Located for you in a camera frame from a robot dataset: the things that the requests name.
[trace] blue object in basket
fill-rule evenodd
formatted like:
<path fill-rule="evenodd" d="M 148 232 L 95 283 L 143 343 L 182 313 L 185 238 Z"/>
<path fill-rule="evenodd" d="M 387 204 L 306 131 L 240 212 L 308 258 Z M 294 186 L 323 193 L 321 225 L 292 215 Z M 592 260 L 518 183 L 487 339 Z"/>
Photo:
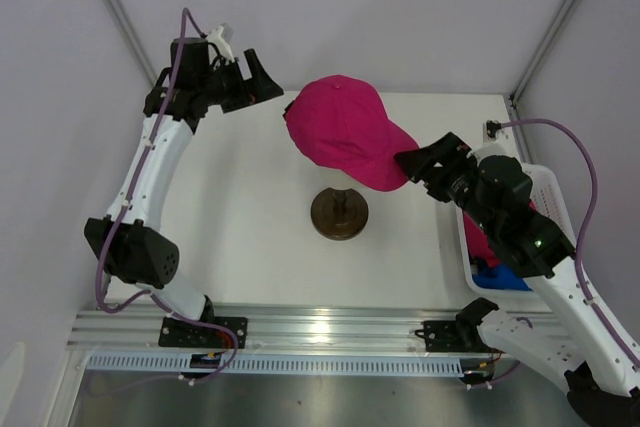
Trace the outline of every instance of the blue object in basket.
<path fill-rule="evenodd" d="M 513 273 L 506 264 L 489 267 L 483 259 L 476 258 L 478 273 L 473 274 L 473 281 L 478 287 L 494 290 L 531 290 L 524 280 Z"/>

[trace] robotic arm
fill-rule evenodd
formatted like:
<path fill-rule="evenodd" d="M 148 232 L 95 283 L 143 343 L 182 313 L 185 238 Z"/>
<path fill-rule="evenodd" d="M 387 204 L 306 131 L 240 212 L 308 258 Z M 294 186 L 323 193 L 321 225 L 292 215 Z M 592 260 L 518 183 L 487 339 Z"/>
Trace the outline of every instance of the robotic arm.
<path fill-rule="evenodd" d="M 179 249 L 160 234 L 162 208 L 173 173 L 211 105 L 219 104 L 228 113 L 284 93 L 253 49 L 244 52 L 251 72 L 251 78 L 245 80 L 228 40 L 230 29 L 225 24 L 206 37 L 182 39 L 180 61 L 179 40 L 173 41 L 172 67 L 162 71 L 147 95 L 140 143 L 122 188 L 106 216 L 89 219 L 84 230 L 96 257 L 100 258 L 108 243 L 105 272 L 151 292 L 183 317 L 201 322 L 212 320 L 211 302 L 178 271 Z M 209 58 L 211 46 L 218 54 L 213 62 Z M 163 83 L 173 69 L 177 69 L 174 89 L 157 124 L 168 93 Z M 152 136 L 154 128 L 157 133 Z M 106 242 L 123 206 L 127 207 L 124 216 L 112 240 Z"/>
<path fill-rule="evenodd" d="M 472 152 L 449 133 L 395 160 L 431 197 L 453 201 L 484 231 L 493 252 L 551 307 L 579 350 L 537 334 L 483 298 L 457 315 L 457 328 L 547 377 L 589 425 L 637 425 L 640 349 L 593 288 L 592 300 L 583 295 L 574 247 L 551 219 L 529 207 L 532 180 L 504 154 L 499 141 Z"/>

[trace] white wall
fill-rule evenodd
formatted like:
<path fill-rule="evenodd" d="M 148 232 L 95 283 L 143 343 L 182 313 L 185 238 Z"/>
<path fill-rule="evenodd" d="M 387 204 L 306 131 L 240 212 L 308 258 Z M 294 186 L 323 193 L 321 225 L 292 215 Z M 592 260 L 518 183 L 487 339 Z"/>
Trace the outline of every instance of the white wall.
<path fill-rule="evenodd" d="M 7 426 L 39 425 L 147 89 L 100 0 L 0 0 L 0 360 L 27 344 Z M 172 16 L 177 29 L 177 15 Z"/>
<path fill-rule="evenodd" d="M 589 149 L 600 198 L 585 267 L 640 338 L 640 0 L 583 0 L 523 99 L 526 117 L 565 123 Z M 545 127 L 530 128 L 536 157 L 558 176 L 577 231 L 589 201 L 579 152 Z"/>
<path fill-rule="evenodd" d="M 226 21 L 297 89 L 323 75 L 400 92 L 510 92 L 560 0 L 123 0 L 156 67 L 175 17 Z"/>

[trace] white table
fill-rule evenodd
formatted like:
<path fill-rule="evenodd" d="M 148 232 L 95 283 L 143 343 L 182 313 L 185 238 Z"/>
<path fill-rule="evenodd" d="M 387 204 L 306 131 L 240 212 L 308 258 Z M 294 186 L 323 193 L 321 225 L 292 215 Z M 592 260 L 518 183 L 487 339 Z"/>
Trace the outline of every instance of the white table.
<path fill-rule="evenodd" d="M 221 303 L 449 310 L 475 299 L 462 271 L 455 208 L 432 200 L 422 185 L 362 191 L 369 222 L 352 240 L 315 231 L 309 209 L 326 186 L 282 118 L 295 95 L 225 116 L 215 107 L 200 122 L 162 219 L 162 234 L 180 249 L 180 269 Z M 484 121 L 507 120 L 498 95 L 382 97 L 389 117 L 420 145 L 452 131 L 479 146 Z M 108 299 L 133 292 L 114 279 Z M 499 302 L 512 311 L 549 310 L 539 300 Z"/>

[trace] pink baseball cap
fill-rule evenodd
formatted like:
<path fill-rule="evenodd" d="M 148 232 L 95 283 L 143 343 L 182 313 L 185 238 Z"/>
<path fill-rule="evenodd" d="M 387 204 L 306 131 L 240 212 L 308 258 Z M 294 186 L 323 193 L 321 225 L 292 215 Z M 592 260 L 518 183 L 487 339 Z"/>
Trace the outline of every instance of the pink baseball cap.
<path fill-rule="evenodd" d="M 332 75 L 311 82 L 285 120 L 300 152 L 317 165 L 340 169 L 382 192 L 408 180 L 393 156 L 418 144 L 389 120 L 378 92 L 362 80 Z"/>

